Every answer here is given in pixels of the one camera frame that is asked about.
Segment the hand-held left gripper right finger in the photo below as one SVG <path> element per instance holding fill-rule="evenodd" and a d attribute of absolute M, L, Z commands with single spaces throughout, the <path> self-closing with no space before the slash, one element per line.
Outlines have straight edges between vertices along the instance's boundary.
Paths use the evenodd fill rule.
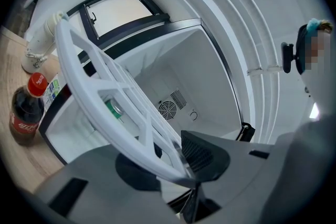
<path fill-rule="evenodd" d="M 259 223 L 272 184 L 262 178 L 274 146 L 182 132 L 182 154 L 196 188 L 181 213 L 187 223 Z"/>

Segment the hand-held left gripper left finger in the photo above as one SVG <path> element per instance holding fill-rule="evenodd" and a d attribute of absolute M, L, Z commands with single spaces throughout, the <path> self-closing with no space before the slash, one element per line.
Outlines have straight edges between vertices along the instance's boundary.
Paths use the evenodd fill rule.
<path fill-rule="evenodd" d="M 111 145 L 80 155 L 35 194 L 75 224 L 181 224 L 156 176 Z"/>

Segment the white fridge shelf rack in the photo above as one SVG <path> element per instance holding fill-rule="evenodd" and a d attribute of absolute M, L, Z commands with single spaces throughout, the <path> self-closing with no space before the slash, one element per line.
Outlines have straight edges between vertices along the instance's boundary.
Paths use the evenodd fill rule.
<path fill-rule="evenodd" d="M 61 71 L 72 96 L 92 126 L 125 157 L 166 181 L 195 188 L 178 149 L 181 138 L 131 75 L 64 18 L 55 42 Z M 115 99 L 139 129 L 135 138 L 105 104 Z"/>

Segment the round fan grille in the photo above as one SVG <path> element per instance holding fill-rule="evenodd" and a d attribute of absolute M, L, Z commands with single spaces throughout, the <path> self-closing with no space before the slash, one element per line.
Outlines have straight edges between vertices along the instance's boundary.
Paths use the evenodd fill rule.
<path fill-rule="evenodd" d="M 174 102 L 164 101 L 160 104 L 158 111 L 166 120 L 171 120 L 175 117 L 177 108 Z"/>

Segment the green soda can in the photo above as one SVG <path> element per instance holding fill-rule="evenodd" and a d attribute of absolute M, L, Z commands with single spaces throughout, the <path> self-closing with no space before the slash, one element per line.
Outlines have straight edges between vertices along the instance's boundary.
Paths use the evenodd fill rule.
<path fill-rule="evenodd" d="M 119 119 L 124 115 L 124 110 L 123 108 L 119 105 L 119 103 L 114 99 L 107 100 L 105 102 L 105 105 L 107 108 L 110 110 L 110 112 L 117 118 Z"/>

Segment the white ceiling pipe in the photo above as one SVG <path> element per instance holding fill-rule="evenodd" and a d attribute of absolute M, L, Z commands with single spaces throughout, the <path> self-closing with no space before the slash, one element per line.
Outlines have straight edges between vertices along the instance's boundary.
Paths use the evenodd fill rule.
<path fill-rule="evenodd" d="M 239 10 L 231 0 L 154 0 L 173 20 L 199 17 L 223 53 L 239 109 L 245 122 L 260 135 L 264 121 L 263 80 L 247 71 L 259 67 L 253 38 Z"/>
<path fill-rule="evenodd" d="M 267 74 L 248 76 L 247 70 L 268 67 L 264 48 L 258 31 L 239 0 L 213 0 L 225 17 L 228 26 L 228 37 L 233 44 L 239 63 L 243 69 L 244 80 L 247 82 L 248 96 L 252 98 L 256 123 L 255 141 L 263 143 L 269 122 L 271 87 L 267 82 Z"/>
<path fill-rule="evenodd" d="M 275 49 L 274 40 L 272 38 L 270 29 L 259 7 L 257 6 L 254 0 L 239 0 L 239 1 L 246 9 L 247 13 L 251 17 L 258 31 L 267 59 L 268 67 L 266 73 L 270 74 L 271 104 L 270 104 L 269 122 L 266 131 L 266 138 L 270 139 L 272 132 L 274 130 L 279 107 L 279 90 L 280 90 L 279 71 L 281 70 L 281 68 L 278 63 L 278 57 Z"/>

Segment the light wooden table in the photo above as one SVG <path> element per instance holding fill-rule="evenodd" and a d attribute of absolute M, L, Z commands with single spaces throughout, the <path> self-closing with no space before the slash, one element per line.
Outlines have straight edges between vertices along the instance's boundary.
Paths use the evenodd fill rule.
<path fill-rule="evenodd" d="M 9 130 L 9 113 L 15 90 L 29 74 L 21 66 L 27 42 L 0 26 L 0 157 L 14 183 L 30 192 L 63 167 L 39 133 L 31 147 L 18 145 Z"/>

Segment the clear bottle with green label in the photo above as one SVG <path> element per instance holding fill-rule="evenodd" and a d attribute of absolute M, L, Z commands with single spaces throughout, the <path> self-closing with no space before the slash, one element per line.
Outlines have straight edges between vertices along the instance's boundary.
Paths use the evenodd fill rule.
<path fill-rule="evenodd" d="M 66 81 L 64 79 L 63 74 L 57 73 L 52 80 L 49 82 L 44 94 L 43 94 L 43 102 L 44 102 L 44 111 L 46 112 L 51 104 L 53 103 L 56 96 L 59 94 L 61 89 L 65 86 Z"/>

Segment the cola bottle with red cap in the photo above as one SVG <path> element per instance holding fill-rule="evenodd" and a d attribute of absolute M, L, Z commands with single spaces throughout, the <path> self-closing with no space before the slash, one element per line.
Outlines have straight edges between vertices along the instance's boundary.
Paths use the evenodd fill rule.
<path fill-rule="evenodd" d="M 42 96 L 48 82 L 42 73 L 33 73 L 27 84 L 19 87 L 12 97 L 9 130 L 19 145 L 30 145 L 44 115 Z"/>

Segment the ceiling strip light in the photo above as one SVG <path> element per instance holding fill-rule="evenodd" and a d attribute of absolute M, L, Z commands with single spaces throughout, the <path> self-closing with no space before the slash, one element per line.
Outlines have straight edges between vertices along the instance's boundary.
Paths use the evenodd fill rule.
<path fill-rule="evenodd" d="M 320 111 L 316 103 L 313 104 L 312 110 L 310 112 L 309 118 L 312 120 L 318 119 Z"/>

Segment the white thermos flask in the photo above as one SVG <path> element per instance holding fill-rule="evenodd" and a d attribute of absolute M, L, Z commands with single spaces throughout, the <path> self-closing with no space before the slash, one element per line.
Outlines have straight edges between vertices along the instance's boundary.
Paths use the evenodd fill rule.
<path fill-rule="evenodd" d="M 62 19 L 68 21 L 69 17 L 66 13 L 61 11 L 53 13 L 44 24 L 35 31 L 21 59 L 22 68 L 27 73 L 38 72 L 49 55 L 55 50 L 56 26 Z"/>

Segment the teal hair cover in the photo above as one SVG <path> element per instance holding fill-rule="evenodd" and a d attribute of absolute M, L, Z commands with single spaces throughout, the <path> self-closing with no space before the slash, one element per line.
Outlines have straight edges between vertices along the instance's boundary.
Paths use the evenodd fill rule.
<path fill-rule="evenodd" d="M 312 34 L 315 31 L 318 30 L 318 28 L 320 27 L 321 24 L 321 20 L 318 20 L 316 18 L 312 18 L 309 20 L 309 22 L 306 25 L 306 31 L 308 34 Z"/>

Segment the white pipe bracket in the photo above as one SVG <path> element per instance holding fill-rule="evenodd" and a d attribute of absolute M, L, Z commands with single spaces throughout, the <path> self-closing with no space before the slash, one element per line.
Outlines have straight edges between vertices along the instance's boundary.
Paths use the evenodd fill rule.
<path fill-rule="evenodd" d="M 283 68 L 282 66 L 275 65 L 275 66 L 268 66 L 266 69 L 260 67 L 256 69 L 249 69 L 247 70 L 248 76 L 259 76 L 264 74 L 272 74 L 272 73 L 279 73 L 282 72 Z"/>

